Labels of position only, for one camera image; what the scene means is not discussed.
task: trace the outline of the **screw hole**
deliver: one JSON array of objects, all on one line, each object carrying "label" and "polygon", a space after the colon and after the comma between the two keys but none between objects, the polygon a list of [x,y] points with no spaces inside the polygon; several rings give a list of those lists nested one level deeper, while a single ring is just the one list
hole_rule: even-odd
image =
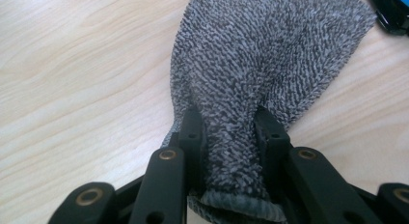
[{"label": "screw hole", "polygon": [[394,195],[401,202],[409,204],[409,189],[407,189],[407,188],[396,188],[396,189],[394,189]]},{"label": "screw hole", "polygon": [[359,214],[352,211],[346,211],[343,213],[343,217],[346,221],[352,224],[365,224],[364,218],[362,218]]},{"label": "screw hole", "polygon": [[298,155],[300,155],[301,157],[305,158],[305,159],[314,159],[316,158],[316,154],[310,150],[300,150],[298,152]]},{"label": "screw hole", "polygon": [[148,216],[147,216],[147,223],[148,224],[160,224],[163,222],[163,220],[165,219],[165,215],[163,214],[163,212],[151,212]]},{"label": "screw hole", "polygon": [[173,150],[167,150],[160,153],[159,158],[161,159],[173,159],[177,156],[177,153]]},{"label": "screw hole", "polygon": [[80,193],[75,202],[78,206],[86,207],[101,199],[102,195],[102,189],[98,187],[92,187]]}]

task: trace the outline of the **wood grain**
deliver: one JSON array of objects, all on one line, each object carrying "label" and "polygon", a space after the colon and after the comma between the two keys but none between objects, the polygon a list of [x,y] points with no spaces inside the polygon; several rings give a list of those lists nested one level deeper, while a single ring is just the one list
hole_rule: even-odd
[{"label": "wood grain", "polygon": [[[188,2],[0,0],[0,223],[46,223],[77,186],[144,174],[173,120],[170,56]],[[371,29],[293,144],[370,192],[409,183],[408,56],[407,37]]]}]

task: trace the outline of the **black object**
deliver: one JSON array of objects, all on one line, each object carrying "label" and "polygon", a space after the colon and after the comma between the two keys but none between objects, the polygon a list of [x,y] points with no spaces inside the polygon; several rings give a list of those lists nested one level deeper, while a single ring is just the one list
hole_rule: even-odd
[{"label": "black object", "polygon": [[370,0],[380,24],[391,34],[409,35],[409,0]]},{"label": "black object", "polygon": [[[385,183],[372,195],[348,184],[319,151],[293,148],[268,110],[259,108],[255,126],[269,195],[289,224],[409,223],[408,185]],[[186,194],[205,190],[205,145],[201,115],[189,109],[169,147],[152,154],[145,176],[117,191],[103,182],[80,186],[49,223],[185,223]]]}]

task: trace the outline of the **light wood surface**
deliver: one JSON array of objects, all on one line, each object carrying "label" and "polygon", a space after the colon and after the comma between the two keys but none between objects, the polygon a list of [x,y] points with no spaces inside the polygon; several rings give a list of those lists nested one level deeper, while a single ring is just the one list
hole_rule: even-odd
[{"label": "light wood surface", "polygon": [[[188,2],[0,0],[0,223],[46,223],[77,186],[144,174]],[[409,38],[372,28],[289,135],[370,192],[409,183]]]}]

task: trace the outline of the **gray knit fabric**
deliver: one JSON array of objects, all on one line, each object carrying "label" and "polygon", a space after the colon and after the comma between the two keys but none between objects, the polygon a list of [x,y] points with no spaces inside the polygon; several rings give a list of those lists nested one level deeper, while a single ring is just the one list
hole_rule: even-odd
[{"label": "gray knit fabric", "polygon": [[266,192],[254,116],[289,128],[337,76],[375,16],[359,0],[191,0],[172,55],[178,131],[196,105],[208,140],[206,191],[189,206],[213,223],[286,222]]}]

